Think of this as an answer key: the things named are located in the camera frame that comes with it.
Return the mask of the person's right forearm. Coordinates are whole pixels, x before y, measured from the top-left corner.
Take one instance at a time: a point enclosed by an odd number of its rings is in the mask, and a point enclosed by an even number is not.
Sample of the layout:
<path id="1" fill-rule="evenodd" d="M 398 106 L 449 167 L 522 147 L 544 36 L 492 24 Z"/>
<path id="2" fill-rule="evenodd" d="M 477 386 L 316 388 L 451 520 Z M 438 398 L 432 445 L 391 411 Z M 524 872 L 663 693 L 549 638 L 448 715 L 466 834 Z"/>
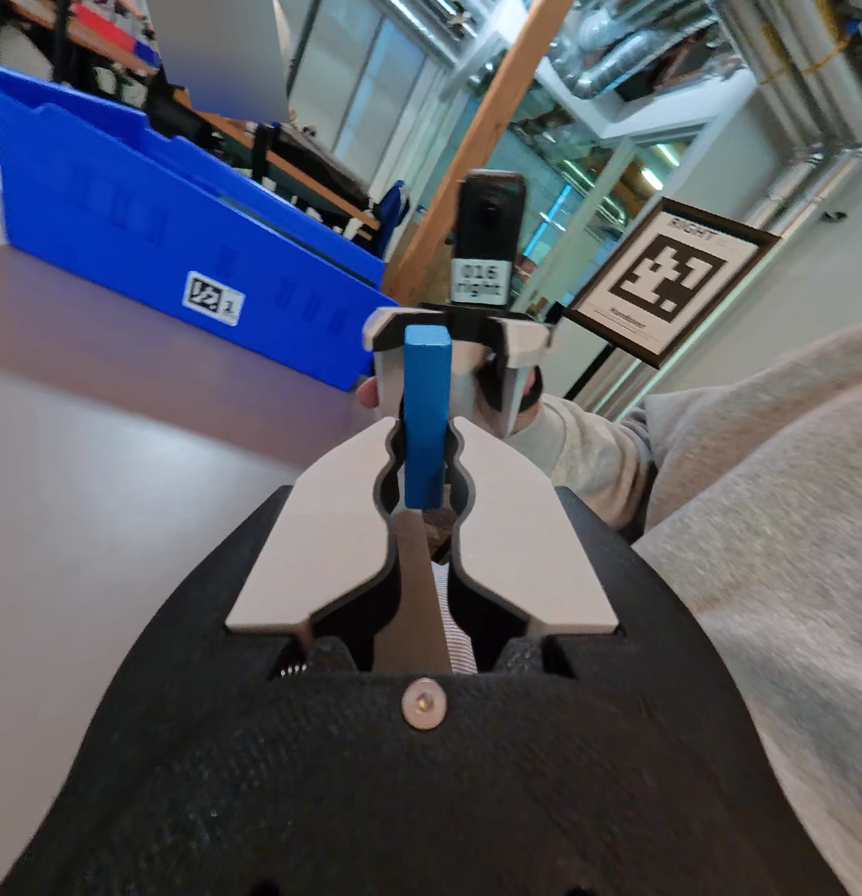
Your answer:
<path id="1" fill-rule="evenodd" d="M 508 444 L 616 530 L 862 531 L 862 323 L 734 385 L 650 395 L 621 422 L 543 396 Z"/>

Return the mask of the blue white cloth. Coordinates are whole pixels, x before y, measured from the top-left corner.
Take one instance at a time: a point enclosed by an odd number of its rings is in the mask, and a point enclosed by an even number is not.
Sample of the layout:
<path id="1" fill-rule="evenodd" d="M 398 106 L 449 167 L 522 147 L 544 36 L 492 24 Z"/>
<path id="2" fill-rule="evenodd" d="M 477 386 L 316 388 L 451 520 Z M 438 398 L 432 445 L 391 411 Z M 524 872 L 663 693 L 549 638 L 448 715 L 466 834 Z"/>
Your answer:
<path id="1" fill-rule="evenodd" d="M 371 252 L 384 260 L 394 231 L 401 225 L 410 210 L 410 191 L 406 183 L 397 180 L 374 206 L 373 214 L 379 223 L 371 240 Z"/>

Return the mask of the framed marker sign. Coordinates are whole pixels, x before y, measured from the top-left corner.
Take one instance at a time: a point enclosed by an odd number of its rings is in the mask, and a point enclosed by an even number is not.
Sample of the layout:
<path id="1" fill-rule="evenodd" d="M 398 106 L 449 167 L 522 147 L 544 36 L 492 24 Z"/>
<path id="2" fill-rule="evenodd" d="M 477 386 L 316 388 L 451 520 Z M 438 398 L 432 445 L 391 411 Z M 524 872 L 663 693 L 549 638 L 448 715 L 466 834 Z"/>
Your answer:
<path id="1" fill-rule="evenodd" d="M 565 397 L 575 399 L 618 350 L 661 370 L 779 241 L 661 198 L 561 312 L 606 343 Z"/>

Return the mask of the person's striped pale trousers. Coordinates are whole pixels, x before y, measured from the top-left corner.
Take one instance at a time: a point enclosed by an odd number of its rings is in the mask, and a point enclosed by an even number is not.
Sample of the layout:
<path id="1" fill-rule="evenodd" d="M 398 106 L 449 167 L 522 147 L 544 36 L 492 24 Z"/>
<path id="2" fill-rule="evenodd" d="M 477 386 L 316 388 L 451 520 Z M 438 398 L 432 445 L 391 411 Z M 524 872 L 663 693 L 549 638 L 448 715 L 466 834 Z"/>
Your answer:
<path id="1" fill-rule="evenodd" d="M 477 661 L 470 637 L 455 623 L 449 610 L 449 564 L 433 561 L 432 572 L 452 673 L 474 675 L 477 672 Z"/>

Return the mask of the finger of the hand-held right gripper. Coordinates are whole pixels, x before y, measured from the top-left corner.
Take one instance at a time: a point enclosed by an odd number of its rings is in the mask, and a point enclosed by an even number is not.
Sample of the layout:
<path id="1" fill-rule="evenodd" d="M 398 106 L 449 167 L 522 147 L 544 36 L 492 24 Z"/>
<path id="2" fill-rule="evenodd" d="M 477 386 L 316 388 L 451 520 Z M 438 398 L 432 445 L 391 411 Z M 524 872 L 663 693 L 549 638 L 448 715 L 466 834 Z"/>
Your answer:
<path id="1" fill-rule="evenodd" d="M 505 439 L 514 431 L 530 381 L 549 349 L 551 333 L 547 325 L 533 320 L 504 318 L 501 324 L 504 337 L 501 437 Z"/>
<path id="2" fill-rule="evenodd" d="M 404 392 L 406 313 L 400 308 L 378 308 L 363 327 L 363 347 L 371 353 L 378 387 L 378 413 L 397 419 Z"/>

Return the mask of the blue plastic bin with tag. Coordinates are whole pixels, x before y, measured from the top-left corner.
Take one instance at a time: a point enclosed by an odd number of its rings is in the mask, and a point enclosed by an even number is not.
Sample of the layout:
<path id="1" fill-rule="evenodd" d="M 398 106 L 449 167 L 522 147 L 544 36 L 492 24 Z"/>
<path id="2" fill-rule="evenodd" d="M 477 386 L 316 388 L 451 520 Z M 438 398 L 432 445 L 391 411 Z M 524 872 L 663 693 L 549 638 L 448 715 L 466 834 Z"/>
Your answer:
<path id="1" fill-rule="evenodd" d="M 0 66 L 8 243 L 342 391 L 379 258 L 143 112 Z"/>

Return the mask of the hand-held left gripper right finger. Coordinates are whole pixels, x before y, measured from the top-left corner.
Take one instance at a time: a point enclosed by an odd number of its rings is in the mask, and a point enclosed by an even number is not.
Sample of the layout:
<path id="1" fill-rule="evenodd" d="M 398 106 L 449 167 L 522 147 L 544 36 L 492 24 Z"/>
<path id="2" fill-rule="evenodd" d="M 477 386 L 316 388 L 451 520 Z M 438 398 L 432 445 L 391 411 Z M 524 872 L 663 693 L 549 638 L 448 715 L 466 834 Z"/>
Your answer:
<path id="1" fill-rule="evenodd" d="M 450 501 L 464 501 L 450 571 L 531 637 L 614 633 L 616 612 L 549 477 L 464 417 L 450 433 Z"/>

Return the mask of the wooden post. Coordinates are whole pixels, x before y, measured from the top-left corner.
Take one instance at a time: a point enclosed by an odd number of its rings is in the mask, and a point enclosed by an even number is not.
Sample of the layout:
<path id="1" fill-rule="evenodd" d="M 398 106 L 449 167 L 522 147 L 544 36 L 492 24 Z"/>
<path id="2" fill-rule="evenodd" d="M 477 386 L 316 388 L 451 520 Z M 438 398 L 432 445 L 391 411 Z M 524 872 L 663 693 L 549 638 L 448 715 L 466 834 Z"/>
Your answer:
<path id="1" fill-rule="evenodd" d="M 414 238 L 392 274 L 389 295 L 402 305 L 414 306 L 425 300 L 423 285 L 427 274 L 455 224 L 459 185 L 470 170 L 485 168 L 571 6 L 571 1 L 539 1 L 527 13 Z"/>

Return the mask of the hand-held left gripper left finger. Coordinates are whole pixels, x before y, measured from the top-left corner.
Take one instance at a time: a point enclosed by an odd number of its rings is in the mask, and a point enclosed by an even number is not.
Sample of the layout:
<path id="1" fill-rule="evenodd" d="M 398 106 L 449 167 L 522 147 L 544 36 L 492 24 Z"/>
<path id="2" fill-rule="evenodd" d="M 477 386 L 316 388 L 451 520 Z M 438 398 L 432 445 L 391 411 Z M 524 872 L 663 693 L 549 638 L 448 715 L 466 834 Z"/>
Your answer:
<path id="1" fill-rule="evenodd" d="M 229 632 L 374 637 L 392 621 L 398 436 L 399 420 L 383 418 L 300 475 L 226 617 Z"/>

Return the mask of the blue wooden block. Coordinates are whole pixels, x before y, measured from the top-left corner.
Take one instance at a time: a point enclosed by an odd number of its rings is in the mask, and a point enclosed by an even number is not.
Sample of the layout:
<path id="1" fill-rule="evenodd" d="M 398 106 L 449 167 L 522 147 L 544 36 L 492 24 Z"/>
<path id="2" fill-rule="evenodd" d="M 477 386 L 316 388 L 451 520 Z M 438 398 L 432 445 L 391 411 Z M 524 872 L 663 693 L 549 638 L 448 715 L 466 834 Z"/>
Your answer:
<path id="1" fill-rule="evenodd" d="M 414 511 L 442 505 L 449 428 L 452 342 L 444 326 L 405 330 L 403 423 L 404 505 Z"/>

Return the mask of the metal ventilation ducts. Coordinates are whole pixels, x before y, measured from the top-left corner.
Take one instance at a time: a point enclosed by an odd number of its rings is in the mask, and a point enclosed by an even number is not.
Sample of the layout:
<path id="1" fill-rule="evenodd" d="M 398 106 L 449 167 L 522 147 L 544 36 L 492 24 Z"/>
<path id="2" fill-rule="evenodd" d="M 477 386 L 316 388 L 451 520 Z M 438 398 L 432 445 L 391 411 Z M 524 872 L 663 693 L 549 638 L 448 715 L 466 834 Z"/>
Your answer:
<path id="1" fill-rule="evenodd" d="M 788 158 L 744 222 L 779 233 L 862 162 L 862 79 L 832 2 L 594 2 L 577 5 L 549 48 L 571 96 L 592 101 L 683 42 L 715 28 L 729 52 L 705 63 L 740 73 L 783 137 Z"/>

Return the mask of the grey desk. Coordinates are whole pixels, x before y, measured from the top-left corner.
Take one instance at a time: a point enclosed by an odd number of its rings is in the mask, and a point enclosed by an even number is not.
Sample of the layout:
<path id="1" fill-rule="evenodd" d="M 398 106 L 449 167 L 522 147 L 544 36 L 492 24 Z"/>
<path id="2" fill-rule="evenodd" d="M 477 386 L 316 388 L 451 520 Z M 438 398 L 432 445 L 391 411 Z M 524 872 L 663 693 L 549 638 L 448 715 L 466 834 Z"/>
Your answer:
<path id="1" fill-rule="evenodd" d="M 372 417 L 8 246 L 0 202 L 0 881 L 163 602 Z"/>

